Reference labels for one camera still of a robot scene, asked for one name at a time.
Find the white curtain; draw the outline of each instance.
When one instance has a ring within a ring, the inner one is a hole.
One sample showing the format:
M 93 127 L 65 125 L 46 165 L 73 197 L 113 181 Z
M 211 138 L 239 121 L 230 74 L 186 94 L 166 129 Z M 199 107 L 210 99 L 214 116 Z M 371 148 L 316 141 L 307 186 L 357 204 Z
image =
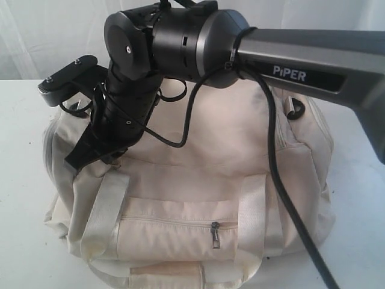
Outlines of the white curtain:
M 0 79 L 41 79 L 85 54 L 108 65 L 106 17 L 157 0 L 0 0 Z M 219 0 L 259 28 L 385 30 L 384 0 Z

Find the white table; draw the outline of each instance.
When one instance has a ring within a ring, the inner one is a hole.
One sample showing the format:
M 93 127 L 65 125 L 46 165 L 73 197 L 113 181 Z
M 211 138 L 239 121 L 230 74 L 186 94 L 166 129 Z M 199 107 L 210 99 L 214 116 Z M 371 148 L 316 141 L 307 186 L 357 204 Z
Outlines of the white table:
M 0 288 L 106 289 L 43 225 L 54 195 L 42 134 L 56 108 L 38 81 L 0 81 Z M 355 115 L 318 101 L 334 136 L 329 174 L 336 224 L 321 248 L 341 288 L 385 288 L 385 166 Z M 243 288 L 325 288 L 307 253 L 264 260 Z

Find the bag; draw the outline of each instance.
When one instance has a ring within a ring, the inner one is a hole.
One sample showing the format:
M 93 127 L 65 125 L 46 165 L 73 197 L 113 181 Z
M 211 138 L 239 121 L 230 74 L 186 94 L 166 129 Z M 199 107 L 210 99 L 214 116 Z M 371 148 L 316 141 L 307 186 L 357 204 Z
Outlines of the bag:
M 162 85 L 165 95 L 179 90 L 170 79 Z M 320 244 L 334 223 L 326 183 L 333 140 L 310 98 L 273 93 L 280 176 Z M 298 101 L 304 114 L 288 120 Z M 179 141 L 185 107 L 186 99 L 161 101 L 149 127 Z M 74 176 L 64 158 L 88 122 L 60 111 L 46 131 L 45 164 L 58 191 L 46 224 L 110 286 L 239 288 L 264 256 L 303 250 L 270 177 L 267 102 L 255 82 L 202 87 L 183 148 L 144 134 L 115 164 L 97 161 Z

